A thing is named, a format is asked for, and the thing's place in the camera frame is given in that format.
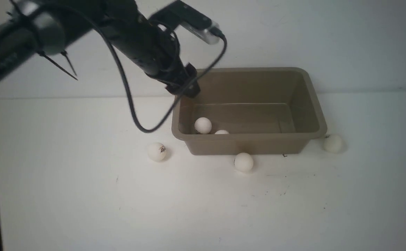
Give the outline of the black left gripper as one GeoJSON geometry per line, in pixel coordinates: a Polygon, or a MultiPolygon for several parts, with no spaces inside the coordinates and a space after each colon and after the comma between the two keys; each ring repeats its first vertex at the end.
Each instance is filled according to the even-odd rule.
{"type": "Polygon", "coordinates": [[[179,57],[179,41],[172,32],[145,18],[137,7],[104,7],[102,31],[119,51],[166,90],[178,95],[196,75],[179,57]]]}

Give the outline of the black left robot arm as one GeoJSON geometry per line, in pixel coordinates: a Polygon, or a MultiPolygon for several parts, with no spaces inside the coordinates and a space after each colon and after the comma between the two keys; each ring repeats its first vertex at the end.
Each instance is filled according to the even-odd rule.
{"type": "MultiPolygon", "coordinates": [[[[62,5],[79,11],[104,33],[109,42],[150,78],[177,95],[197,76],[195,67],[184,66],[179,44],[171,33],[182,25],[195,35],[212,27],[207,16],[176,0],[146,18],[134,0],[19,0],[11,19],[0,31],[16,24],[20,15],[30,16],[44,5],[62,5]]],[[[82,17],[58,8],[39,12],[0,45],[0,81],[36,53],[56,55],[92,30],[82,17]]]]}

